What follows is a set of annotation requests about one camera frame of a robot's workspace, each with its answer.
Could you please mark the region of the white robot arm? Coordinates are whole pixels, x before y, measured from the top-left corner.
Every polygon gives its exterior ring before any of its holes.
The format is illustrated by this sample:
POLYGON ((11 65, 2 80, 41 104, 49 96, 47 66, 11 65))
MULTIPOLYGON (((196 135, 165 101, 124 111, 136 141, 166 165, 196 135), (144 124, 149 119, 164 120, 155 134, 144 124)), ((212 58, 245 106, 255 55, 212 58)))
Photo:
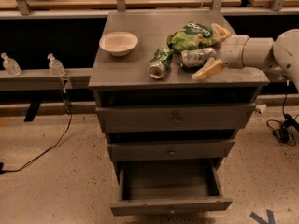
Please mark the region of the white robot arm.
POLYGON ((291 29, 278 36, 252 38, 232 35, 220 46, 218 60, 209 59, 192 75, 199 81, 212 77, 225 67, 243 69, 257 68, 264 72, 288 77, 299 91, 299 30, 291 29))

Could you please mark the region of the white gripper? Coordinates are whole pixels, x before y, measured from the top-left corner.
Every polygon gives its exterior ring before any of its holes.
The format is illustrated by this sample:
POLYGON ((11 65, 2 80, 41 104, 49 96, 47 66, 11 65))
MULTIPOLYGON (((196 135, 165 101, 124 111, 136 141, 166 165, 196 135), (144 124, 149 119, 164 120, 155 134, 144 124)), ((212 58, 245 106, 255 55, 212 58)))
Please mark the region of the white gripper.
POLYGON ((242 69, 243 51, 249 40, 247 35, 232 35, 230 31, 217 23, 212 23, 211 28, 221 43, 219 59, 210 58, 204 66, 192 74, 193 80, 204 80, 221 72, 225 66, 232 69, 242 69))

